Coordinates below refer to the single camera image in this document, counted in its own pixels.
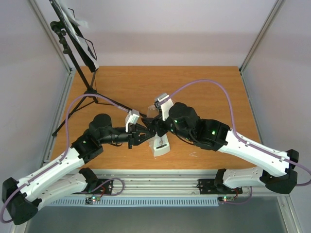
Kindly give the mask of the white metronome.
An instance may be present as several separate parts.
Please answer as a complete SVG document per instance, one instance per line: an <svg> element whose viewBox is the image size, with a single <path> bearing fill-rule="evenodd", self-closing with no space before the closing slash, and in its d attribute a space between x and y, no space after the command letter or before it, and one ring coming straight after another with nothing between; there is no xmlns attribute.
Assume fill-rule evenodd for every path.
<svg viewBox="0 0 311 233"><path fill-rule="evenodd" d="M156 134L154 137L148 140L148 143L154 157L162 156L171 150L166 134L162 137L159 137Z"/></svg>

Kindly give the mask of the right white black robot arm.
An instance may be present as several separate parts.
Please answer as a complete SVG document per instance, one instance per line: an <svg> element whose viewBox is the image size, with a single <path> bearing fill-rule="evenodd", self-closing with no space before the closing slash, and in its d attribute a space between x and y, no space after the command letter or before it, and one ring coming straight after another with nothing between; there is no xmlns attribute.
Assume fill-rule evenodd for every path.
<svg viewBox="0 0 311 233"><path fill-rule="evenodd" d="M248 139L214 119L201 119L196 111L177 102L169 110L142 122L152 134L168 132L192 142L203 150L227 153L254 164L253 168L219 169L214 186L219 192L244 186L264 186L279 194L289 194L297 184L295 150L277 151Z"/></svg>

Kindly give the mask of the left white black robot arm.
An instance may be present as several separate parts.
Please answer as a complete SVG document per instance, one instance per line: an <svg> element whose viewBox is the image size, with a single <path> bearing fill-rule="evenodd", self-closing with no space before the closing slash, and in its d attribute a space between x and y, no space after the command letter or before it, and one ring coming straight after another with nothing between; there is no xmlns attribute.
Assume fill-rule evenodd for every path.
<svg viewBox="0 0 311 233"><path fill-rule="evenodd" d="M23 178L10 177L2 183L3 207L0 213L8 212L11 218L1 218L1 222L21 225L45 205L67 194L95 192L97 176L90 168L82 166L103 152L103 144L126 142L132 148L155 136L149 118L144 117L142 122L140 125L128 115L125 127L114 128L109 115L96 115L83 135L56 159Z"/></svg>

